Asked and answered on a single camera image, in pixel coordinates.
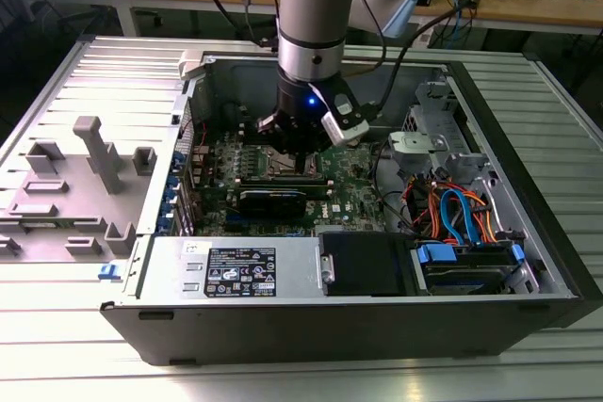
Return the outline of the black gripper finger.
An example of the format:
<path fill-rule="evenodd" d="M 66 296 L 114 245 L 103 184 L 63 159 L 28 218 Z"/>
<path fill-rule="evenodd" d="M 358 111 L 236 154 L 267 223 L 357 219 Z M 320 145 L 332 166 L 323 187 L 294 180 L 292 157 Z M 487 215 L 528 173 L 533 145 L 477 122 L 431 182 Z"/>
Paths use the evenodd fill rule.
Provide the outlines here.
<path fill-rule="evenodd" d="M 314 153 L 321 153 L 331 147 L 331 140 L 327 135 L 305 135 L 301 139 L 300 164 L 305 167 L 307 157 Z"/>
<path fill-rule="evenodd" d="M 305 164 L 304 130 L 283 111 L 275 111 L 257 123 L 257 132 L 278 153 L 291 157 L 296 166 Z"/>

